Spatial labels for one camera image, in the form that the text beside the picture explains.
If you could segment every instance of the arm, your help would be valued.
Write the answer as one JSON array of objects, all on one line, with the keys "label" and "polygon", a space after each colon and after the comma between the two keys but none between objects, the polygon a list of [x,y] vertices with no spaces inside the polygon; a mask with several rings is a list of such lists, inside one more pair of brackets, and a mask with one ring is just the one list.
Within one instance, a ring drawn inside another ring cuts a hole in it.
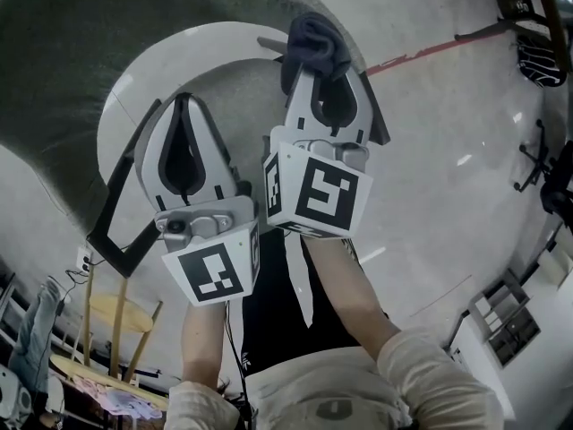
[{"label": "arm", "polygon": [[225,304],[189,305],[181,335],[182,383],[169,391],[166,430],[233,430],[239,411],[217,393]]},{"label": "arm", "polygon": [[375,360],[400,330],[384,315],[372,284],[341,241],[305,238],[304,242],[338,317]]},{"label": "arm", "polygon": [[436,344],[392,324],[341,241],[305,239],[324,291],[346,330],[378,360],[422,429],[502,429],[495,393],[461,371]]}]

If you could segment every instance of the red line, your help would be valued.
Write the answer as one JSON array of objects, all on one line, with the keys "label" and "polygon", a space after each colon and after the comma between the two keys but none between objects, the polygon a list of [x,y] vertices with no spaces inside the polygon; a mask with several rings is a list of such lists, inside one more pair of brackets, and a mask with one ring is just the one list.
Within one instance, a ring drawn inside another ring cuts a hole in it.
[{"label": "red line", "polygon": [[419,59],[421,57],[426,57],[432,54],[436,54],[436,53],[440,53],[441,51],[446,51],[447,49],[452,49],[453,47],[460,47],[462,45],[467,45],[468,43],[473,43],[474,41],[481,41],[483,39],[490,39],[491,37],[497,37],[499,34],[495,34],[495,35],[488,35],[486,37],[481,37],[479,39],[467,39],[467,40],[463,40],[463,41],[456,41],[456,40],[451,40],[448,43],[442,43],[441,45],[436,45],[434,47],[427,47],[426,49],[423,49],[422,51],[418,51],[414,56],[408,56],[407,54],[404,54],[403,56],[399,56],[396,57],[394,59],[391,59],[383,64],[378,64],[378,65],[373,65],[372,67],[369,67],[366,69],[366,74],[368,76],[373,76],[376,73],[381,73],[384,72],[385,70],[388,70],[390,68],[393,67],[397,67],[398,65],[402,65],[402,64],[406,64],[408,62],[414,61],[416,59]]}]

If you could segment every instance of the white shirt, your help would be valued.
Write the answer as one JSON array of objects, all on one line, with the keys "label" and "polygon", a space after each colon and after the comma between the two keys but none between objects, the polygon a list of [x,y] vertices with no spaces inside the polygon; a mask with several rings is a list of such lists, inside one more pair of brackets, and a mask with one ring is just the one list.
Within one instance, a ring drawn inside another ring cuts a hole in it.
[{"label": "white shirt", "polygon": [[[374,363],[362,348],[317,352],[247,378],[258,430],[394,430],[411,417],[431,430],[503,428],[495,393],[434,343],[408,331]],[[166,430],[234,430],[239,413],[212,389],[181,383],[169,393]]]}]

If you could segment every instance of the white marker cube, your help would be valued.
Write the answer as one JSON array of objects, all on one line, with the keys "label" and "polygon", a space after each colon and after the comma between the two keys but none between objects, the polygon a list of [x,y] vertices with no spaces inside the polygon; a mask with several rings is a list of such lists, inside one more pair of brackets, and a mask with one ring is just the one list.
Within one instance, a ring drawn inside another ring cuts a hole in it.
[{"label": "white marker cube", "polygon": [[193,305],[248,297],[259,274],[259,222],[166,254],[163,262]]},{"label": "white marker cube", "polygon": [[263,164],[268,223],[308,237],[352,237],[372,178],[340,161],[280,143]]}]

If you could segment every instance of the white sleeve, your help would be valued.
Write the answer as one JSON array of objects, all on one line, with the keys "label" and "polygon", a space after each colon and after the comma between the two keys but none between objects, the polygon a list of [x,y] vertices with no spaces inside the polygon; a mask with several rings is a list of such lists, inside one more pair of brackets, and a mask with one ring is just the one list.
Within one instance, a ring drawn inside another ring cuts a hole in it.
[{"label": "white sleeve", "polygon": [[239,411],[218,393],[198,383],[169,391],[165,430],[235,430]]},{"label": "white sleeve", "polygon": [[428,340],[400,332],[382,348],[378,369],[424,430],[503,429],[503,411],[495,392]]}]

